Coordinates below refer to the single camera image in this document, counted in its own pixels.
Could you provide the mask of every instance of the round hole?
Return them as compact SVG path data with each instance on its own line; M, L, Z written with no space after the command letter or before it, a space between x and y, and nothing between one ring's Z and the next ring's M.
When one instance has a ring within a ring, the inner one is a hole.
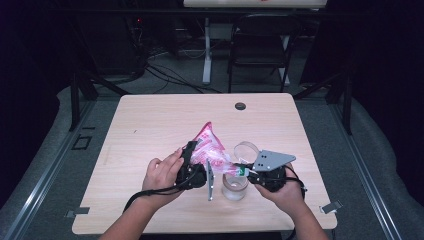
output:
M242 110L246 109L246 104L244 104L242 102L238 102L238 103L236 103L235 107L236 107L237 110L242 111Z

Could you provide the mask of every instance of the plastic bag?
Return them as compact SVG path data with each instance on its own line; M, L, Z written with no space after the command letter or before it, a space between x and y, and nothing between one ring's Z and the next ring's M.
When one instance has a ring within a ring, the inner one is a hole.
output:
M247 176L248 171L245 171L244 167L234 165L230 156L225 154L224 146L212 131L211 122L207 122L193 140L197 141L197 145L191 155L192 164L202 163L206 166L209 160L214 173Z

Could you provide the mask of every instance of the hand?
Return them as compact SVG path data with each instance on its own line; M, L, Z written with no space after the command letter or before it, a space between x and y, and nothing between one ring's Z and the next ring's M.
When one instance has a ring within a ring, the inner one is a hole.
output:
M288 163L287 166L293 169L291 163ZM289 169L286 169L286 176L293 178L296 177ZM287 181L284 187L277 192L270 192L266 188L257 184L255 184L255 187L264 198L274 202L280 210L284 211L291 217L298 214L305 207L307 208L298 182Z
M181 158L181 153L182 149L179 148L163 161L157 158L151 160L147 167L142 190L162 189L174 186L177 173L184 163L184 159ZM175 200L181 193L182 192L170 195L151 195L141 198L147 202L153 211L157 211L159 208Z

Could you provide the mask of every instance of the clear glass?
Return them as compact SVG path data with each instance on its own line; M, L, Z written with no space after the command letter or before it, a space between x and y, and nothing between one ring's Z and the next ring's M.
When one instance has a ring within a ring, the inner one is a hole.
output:
M246 177L235 177L227 174L222 175L222 193L231 201L239 201L246 195L247 185Z

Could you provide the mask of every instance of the black chair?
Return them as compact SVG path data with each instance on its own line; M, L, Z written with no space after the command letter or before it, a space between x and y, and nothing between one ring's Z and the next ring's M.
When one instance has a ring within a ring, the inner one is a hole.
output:
M302 24L289 15L249 14L237 19L231 31L228 92L231 93L233 66L271 68L271 74L284 68L280 88L283 92L292 46L301 30ZM283 36L289 37L286 47Z

